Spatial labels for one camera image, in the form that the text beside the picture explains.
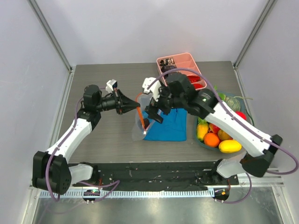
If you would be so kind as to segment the clear zip top bag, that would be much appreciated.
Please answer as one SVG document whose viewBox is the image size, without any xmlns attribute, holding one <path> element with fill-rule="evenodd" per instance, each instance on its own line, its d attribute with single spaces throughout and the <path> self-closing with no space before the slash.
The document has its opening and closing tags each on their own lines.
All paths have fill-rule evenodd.
<svg viewBox="0 0 299 224">
<path fill-rule="evenodd" d="M 156 123 L 155 120 L 149 119 L 148 114 L 145 112 L 145 107 L 150 104 L 151 99 L 152 99 L 152 94 L 144 94 L 144 93 L 140 93 L 135 98 L 135 101 L 138 102 L 140 106 L 136 109 L 136 113 L 135 113 L 135 124 L 132 128 L 133 141 L 143 140 L 148 135 L 152 126 Z M 150 120 L 150 126 L 146 130 L 142 128 L 142 124 L 141 124 L 144 118 L 148 118 Z"/>
</svg>

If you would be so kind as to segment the orange fruit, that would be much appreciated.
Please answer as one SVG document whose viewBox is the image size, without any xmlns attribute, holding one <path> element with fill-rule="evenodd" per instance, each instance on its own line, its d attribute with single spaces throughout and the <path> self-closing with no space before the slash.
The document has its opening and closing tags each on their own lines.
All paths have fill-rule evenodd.
<svg viewBox="0 0 299 224">
<path fill-rule="evenodd" d="M 207 133 L 204 136 L 204 144 L 209 147 L 218 147 L 220 143 L 220 139 L 217 134 L 215 133 Z"/>
</svg>

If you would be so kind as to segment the red apple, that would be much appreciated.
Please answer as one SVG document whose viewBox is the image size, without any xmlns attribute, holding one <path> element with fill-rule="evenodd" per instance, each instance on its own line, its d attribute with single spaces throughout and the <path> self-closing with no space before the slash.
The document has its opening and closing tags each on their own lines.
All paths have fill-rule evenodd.
<svg viewBox="0 0 299 224">
<path fill-rule="evenodd" d="M 241 111 L 236 111 L 235 112 L 238 116 L 240 116 L 241 118 L 243 118 L 244 120 L 247 120 L 247 117 L 246 117 L 246 115 L 243 113 L 243 112 L 241 112 Z"/>
</svg>

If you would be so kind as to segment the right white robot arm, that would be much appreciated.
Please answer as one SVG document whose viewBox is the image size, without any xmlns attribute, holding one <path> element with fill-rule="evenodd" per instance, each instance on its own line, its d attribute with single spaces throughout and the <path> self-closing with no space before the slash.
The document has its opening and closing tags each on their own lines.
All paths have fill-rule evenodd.
<svg viewBox="0 0 299 224">
<path fill-rule="evenodd" d="M 166 81 L 163 85 L 157 78 L 150 77 L 142 84 L 143 93 L 152 94 L 145 107 L 149 119 L 162 123 L 158 111 L 167 115 L 171 109 L 184 109 L 190 115 L 216 125 L 246 150 L 242 158 L 235 156 L 219 162 L 216 170 L 211 172 L 214 183 L 222 184 L 229 177 L 244 172 L 255 177 L 264 176 L 282 143 L 279 135 L 270 136 L 259 131 L 232 111 L 217 93 L 209 89 L 195 90 L 187 76 L 180 72 L 171 73 Z"/>
</svg>

